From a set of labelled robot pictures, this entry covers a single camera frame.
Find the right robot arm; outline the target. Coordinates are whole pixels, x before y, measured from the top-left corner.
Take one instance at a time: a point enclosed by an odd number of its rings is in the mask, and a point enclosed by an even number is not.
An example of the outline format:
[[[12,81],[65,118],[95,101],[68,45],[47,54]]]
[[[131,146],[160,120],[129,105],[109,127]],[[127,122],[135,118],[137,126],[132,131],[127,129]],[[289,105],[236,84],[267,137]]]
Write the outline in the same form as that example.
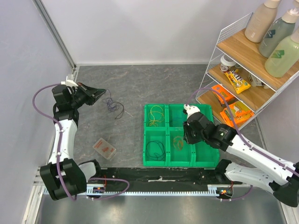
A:
[[[218,183],[228,180],[259,187],[291,207],[299,204],[299,164],[279,158],[246,139],[239,131],[226,125],[215,125],[196,106],[185,105],[183,122],[187,144],[205,142],[247,161],[252,168],[221,160],[214,171]]]

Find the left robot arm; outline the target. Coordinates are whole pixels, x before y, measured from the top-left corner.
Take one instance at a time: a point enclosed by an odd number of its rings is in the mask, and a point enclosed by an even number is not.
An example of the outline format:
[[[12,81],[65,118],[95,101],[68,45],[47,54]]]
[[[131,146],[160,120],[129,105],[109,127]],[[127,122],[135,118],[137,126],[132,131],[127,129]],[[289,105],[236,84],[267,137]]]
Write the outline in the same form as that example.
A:
[[[65,81],[52,84],[55,100],[53,115],[46,115],[55,125],[53,150],[48,163],[40,168],[40,176],[52,198],[60,200],[87,190],[87,182],[99,183],[103,173],[96,160],[77,164],[73,159],[74,139],[78,129],[79,112],[83,105],[93,105],[106,89],[89,87],[82,83]]]

